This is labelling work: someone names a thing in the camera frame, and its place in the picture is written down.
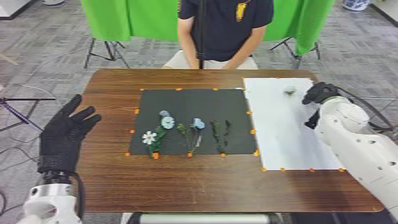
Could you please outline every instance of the green backdrop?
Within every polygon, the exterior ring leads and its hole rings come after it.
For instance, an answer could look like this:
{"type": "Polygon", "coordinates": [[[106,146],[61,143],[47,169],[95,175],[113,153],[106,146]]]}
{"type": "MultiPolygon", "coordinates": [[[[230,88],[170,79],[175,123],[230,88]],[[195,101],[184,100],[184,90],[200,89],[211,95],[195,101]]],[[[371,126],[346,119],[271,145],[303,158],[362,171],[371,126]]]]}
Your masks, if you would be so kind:
{"type": "MultiPolygon", "coordinates": [[[[264,41],[296,39],[294,53],[314,47],[333,0],[273,0],[275,17],[264,41]]],[[[131,36],[177,41],[177,0],[81,0],[92,36],[129,41],[131,36]]]]}

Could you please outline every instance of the white flower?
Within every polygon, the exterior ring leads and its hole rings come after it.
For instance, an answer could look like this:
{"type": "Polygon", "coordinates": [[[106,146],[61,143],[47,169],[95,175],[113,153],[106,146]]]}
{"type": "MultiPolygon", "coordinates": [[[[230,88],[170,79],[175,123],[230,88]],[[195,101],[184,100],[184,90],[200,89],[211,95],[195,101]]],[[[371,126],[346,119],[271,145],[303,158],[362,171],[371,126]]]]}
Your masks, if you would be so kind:
{"type": "Polygon", "coordinates": [[[173,118],[172,117],[163,117],[161,119],[161,127],[170,130],[173,127],[173,118]]]}
{"type": "Polygon", "coordinates": [[[168,113],[168,111],[165,111],[165,110],[159,111],[157,115],[159,115],[161,117],[170,117],[170,113],[168,113]]]}
{"type": "Polygon", "coordinates": [[[156,133],[150,133],[150,131],[145,132],[145,134],[141,135],[143,138],[143,144],[150,145],[154,142],[154,137],[156,137],[156,133]]]}
{"type": "Polygon", "coordinates": [[[204,122],[202,122],[200,118],[193,118],[191,127],[197,128],[198,130],[204,129],[205,125],[204,125],[204,122]]]}

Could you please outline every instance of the white paper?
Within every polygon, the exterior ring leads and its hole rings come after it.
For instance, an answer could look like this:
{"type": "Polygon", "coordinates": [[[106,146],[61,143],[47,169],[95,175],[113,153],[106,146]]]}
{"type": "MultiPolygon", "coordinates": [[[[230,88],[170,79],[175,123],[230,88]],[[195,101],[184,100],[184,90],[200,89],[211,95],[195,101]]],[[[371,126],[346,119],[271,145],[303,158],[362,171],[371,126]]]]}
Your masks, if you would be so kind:
{"type": "Polygon", "coordinates": [[[330,147],[317,140],[314,130],[303,125],[316,105],[301,105],[312,81],[303,78],[246,78],[244,97],[266,170],[337,169],[342,165],[330,147]],[[294,88],[292,95],[284,93],[294,88]]]}

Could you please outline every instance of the black glove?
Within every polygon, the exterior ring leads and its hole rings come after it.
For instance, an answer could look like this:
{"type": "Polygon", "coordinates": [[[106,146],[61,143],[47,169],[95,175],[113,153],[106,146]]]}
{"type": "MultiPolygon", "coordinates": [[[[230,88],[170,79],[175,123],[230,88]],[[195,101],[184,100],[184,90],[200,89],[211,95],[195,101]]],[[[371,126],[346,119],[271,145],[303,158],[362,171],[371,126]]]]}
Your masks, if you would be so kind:
{"type": "Polygon", "coordinates": [[[67,173],[76,171],[81,141],[101,120],[99,115],[90,117],[95,112],[93,107],[70,116],[79,103],[81,95],[76,95],[54,114],[40,133],[38,173],[49,170],[67,173]]]}
{"type": "Polygon", "coordinates": [[[319,82],[307,90],[301,104],[305,105],[310,102],[321,103],[333,96],[340,96],[337,87],[332,84],[324,84],[323,82],[319,82]]]}

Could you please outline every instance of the black t-shirt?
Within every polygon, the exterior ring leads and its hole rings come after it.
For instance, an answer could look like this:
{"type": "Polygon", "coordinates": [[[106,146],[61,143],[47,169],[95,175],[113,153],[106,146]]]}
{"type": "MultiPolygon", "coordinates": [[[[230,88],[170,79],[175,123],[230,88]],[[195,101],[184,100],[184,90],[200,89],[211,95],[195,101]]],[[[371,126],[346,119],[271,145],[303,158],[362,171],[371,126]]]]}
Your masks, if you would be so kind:
{"type": "MultiPolygon", "coordinates": [[[[200,0],[181,0],[179,19],[195,16],[191,27],[191,38],[198,47],[198,2],[200,0]]],[[[269,24],[273,18],[273,0],[205,0],[204,18],[204,60],[230,60],[252,29],[269,24]],[[236,19],[237,4],[246,2],[241,21],[236,19]]]]}

